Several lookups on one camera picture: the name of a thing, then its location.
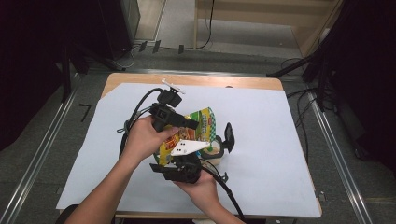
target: chip bag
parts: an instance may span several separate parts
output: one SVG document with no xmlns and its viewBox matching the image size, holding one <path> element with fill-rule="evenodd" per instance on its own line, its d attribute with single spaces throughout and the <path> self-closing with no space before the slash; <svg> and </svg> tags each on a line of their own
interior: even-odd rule
<svg viewBox="0 0 396 224">
<path fill-rule="evenodd" d="M 199 124 L 197 129 L 180 128 L 178 133 L 166 139 L 166 141 L 160 145 L 158 152 L 154 154 L 155 160 L 158 164 L 165 166 L 172 160 L 171 151 L 180 139 L 204 141 L 209 143 L 212 143 L 216 139 L 216 120 L 210 107 L 193 112 L 185 116 L 185 118 L 198 121 Z M 210 144 L 209 147 L 201 150 L 211 152 L 213 148 Z"/>
</svg>

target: metal rail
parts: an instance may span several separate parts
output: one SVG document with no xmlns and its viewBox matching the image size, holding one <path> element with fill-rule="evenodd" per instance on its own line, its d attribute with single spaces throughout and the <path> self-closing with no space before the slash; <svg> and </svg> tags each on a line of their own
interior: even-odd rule
<svg viewBox="0 0 396 224">
<path fill-rule="evenodd" d="M 312 92 L 308 94 L 309 100 L 314 100 L 315 95 Z M 326 139 L 327 145 L 329 146 L 332 154 L 332 159 L 341 177 L 341 180 L 346 188 L 346 194 L 352 204 L 353 210 L 355 211 L 356 217 L 360 224 L 374 223 L 370 217 L 369 211 L 367 210 L 366 204 L 361 196 L 359 188 L 350 173 L 347 162 L 344 159 L 341 148 L 338 146 L 332 128 L 330 127 L 329 121 L 326 118 L 326 114 L 321 112 L 316 102 L 312 104 L 315 115 L 318 119 L 323 135 Z"/>
<path fill-rule="evenodd" d="M 52 120 L 52 123 L 49 126 L 49 129 L 44 135 L 40 146 L 38 147 L 34 157 L 32 158 L 29 167 L 23 175 L 20 183 L 15 188 L 12 198 L 7 205 L 6 211 L 0 219 L 0 224 L 14 223 L 17 219 L 18 213 L 21 211 L 21 208 L 30 192 L 30 189 L 35 183 L 38 172 L 40 171 L 45 159 L 47 158 L 52 143 L 59 129 L 61 128 L 62 123 L 64 122 L 64 118 L 66 117 L 71 104 L 73 103 L 76 95 L 76 90 L 80 82 L 80 77 L 78 74 L 74 75 L 73 82 L 75 83 L 76 87 L 72 90 L 70 96 L 66 99 L 66 101 L 60 105 L 54 119 Z"/>
</svg>

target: hand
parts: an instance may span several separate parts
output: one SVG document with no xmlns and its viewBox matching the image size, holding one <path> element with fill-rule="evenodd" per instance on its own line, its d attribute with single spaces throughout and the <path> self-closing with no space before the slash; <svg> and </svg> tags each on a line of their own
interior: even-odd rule
<svg viewBox="0 0 396 224">
<path fill-rule="evenodd" d="M 206 213 L 207 209 L 220 205 L 216 181 L 206 171 L 201 171 L 201 177 L 195 184 L 174 183 L 183 189 L 190 196 L 195 206 L 204 213 Z"/>
<path fill-rule="evenodd" d="M 121 154 L 122 158 L 140 163 L 158 150 L 161 143 L 178 132 L 177 127 L 157 133 L 152 127 L 152 116 L 138 119 L 129 131 L 128 140 Z"/>
</svg>

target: gray floor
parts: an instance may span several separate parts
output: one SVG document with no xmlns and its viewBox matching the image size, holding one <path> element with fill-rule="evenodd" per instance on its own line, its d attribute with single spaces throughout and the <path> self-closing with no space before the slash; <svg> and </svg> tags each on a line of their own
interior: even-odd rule
<svg viewBox="0 0 396 224">
<path fill-rule="evenodd" d="M 238 73 L 239 76 L 263 77 L 266 73 L 280 69 L 285 59 L 296 56 L 294 53 L 277 49 L 275 46 L 272 50 L 266 51 L 266 55 L 260 55 L 255 52 L 241 54 L 241 51 L 224 53 L 221 50 L 185 51 L 183 54 L 177 54 L 176 49 L 161 49 L 160 52 L 152 54 L 150 49 L 147 49 L 134 54 L 134 66 L 128 68 L 127 72 L 133 72 L 136 69 L 150 69 L 150 72 L 155 72 L 155 69 L 158 69 L 227 72 Z M 129 63 L 130 61 L 130 57 L 125 57 L 119 62 Z M 90 64 L 90 73 L 81 80 L 76 98 L 15 223 L 54 223 L 59 214 L 55 210 L 56 203 L 83 143 L 106 78 L 111 73 L 101 64 L 91 61 Z M 291 76 L 281 78 L 286 92 L 300 91 L 305 88 L 299 77 L 301 73 L 302 69 L 299 69 L 292 72 Z M 14 189 L 50 126 L 50 122 L 60 106 L 61 93 L 62 89 L 55 92 L 32 119 L 21 137 L 10 147 L 0 151 L 0 214 L 5 211 Z M 295 119 L 297 118 L 296 101 L 297 97 L 290 99 L 290 111 Z M 305 97 L 302 105 L 305 105 L 307 101 L 308 99 Z M 79 106 L 79 104 L 92 105 L 88 117 L 83 122 L 81 119 L 86 112 L 86 107 Z M 392 172 L 378 162 L 356 159 L 354 148 L 339 118 L 332 111 L 327 111 L 326 116 L 331 122 L 350 171 L 367 202 L 374 223 L 394 223 L 396 220 L 396 213 L 394 213 L 396 211 L 396 181 Z M 312 110 L 309 110 L 305 116 L 304 124 L 310 148 L 310 173 L 317 191 L 324 191 L 327 201 L 321 202 L 323 210 L 321 218 L 302 219 L 298 223 L 359 223 Z M 298 129 L 298 133 L 304 148 L 301 129 Z M 280 219 L 279 221 L 280 223 L 292 223 L 292 220 L 289 219 Z M 272 219 L 268 220 L 268 223 L 278 223 L 279 221 Z"/>
<path fill-rule="evenodd" d="M 177 49 L 193 46 L 193 0 L 166 0 L 161 26 L 155 40 L 161 46 Z M 211 1 L 207 1 L 207 20 L 198 20 L 197 45 L 208 36 Z M 301 53 L 289 26 L 237 21 L 212 21 L 211 41 L 205 50 L 211 52 L 261 55 L 277 58 L 299 58 Z"/>
</svg>

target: black wire on floor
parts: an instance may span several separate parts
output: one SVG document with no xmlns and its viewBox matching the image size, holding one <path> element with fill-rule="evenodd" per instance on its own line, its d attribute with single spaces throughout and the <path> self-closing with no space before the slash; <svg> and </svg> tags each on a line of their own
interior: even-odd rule
<svg viewBox="0 0 396 224">
<path fill-rule="evenodd" d="M 300 61 L 301 59 L 302 59 L 302 58 L 289 58 L 289 59 L 283 61 L 283 62 L 280 64 L 280 69 L 281 69 L 281 70 L 285 69 L 284 65 L 285 65 L 285 63 L 287 63 L 287 62 L 290 62 L 290 61 L 293 61 L 293 60 Z"/>
<path fill-rule="evenodd" d="M 202 45 L 201 47 L 198 47 L 196 49 L 203 49 L 206 47 L 207 43 L 209 43 L 210 38 L 212 37 L 212 19 L 213 19 L 213 8 L 215 6 L 215 0 L 212 0 L 212 9 L 210 10 L 210 20 L 209 20 L 209 37 L 206 40 L 206 43 Z"/>
<path fill-rule="evenodd" d="M 294 122 L 294 126 L 296 127 L 296 129 L 298 127 L 301 126 L 301 129 L 303 131 L 303 135 L 304 135 L 304 142 L 305 142 L 305 161 L 306 164 L 308 164 L 308 158 L 309 158 L 309 145 L 308 145 L 308 135 L 306 133 L 306 129 L 305 129 L 305 125 L 304 125 L 304 117 L 306 112 L 309 110 L 309 108 L 311 108 L 311 105 L 317 100 L 317 98 L 314 98 L 313 100 L 308 101 L 308 103 L 306 104 L 306 106 L 304 107 L 303 111 L 300 108 L 300 104 L 301 104 L 301 100 L 303 99 L 303 97 L 309 93 L 309 92 L 313 92 L 313 93 L 317 93 L 318 92 L 318 88 L 311 88 L 311 89 L 306 89 L 306 90 L 302 90 L 302 91 L 295 91 L 295 92 L 291 92 L 289 94 L 287 94 L 287 98 L 289 99 L 290 97 L 293 97 L 295 95 L 300 94 L 299 98 L 297 99 L 297 120 Z M 334 105 L 334 99 L 332 97 L 331 94 L 325 92 L 325 101 L 330 102 L 331 104 Z M 329 108 L 326 107 L 326 109 L 328 110 L 334 110 L 335 107 L 333 108 Z"/>
</svg>

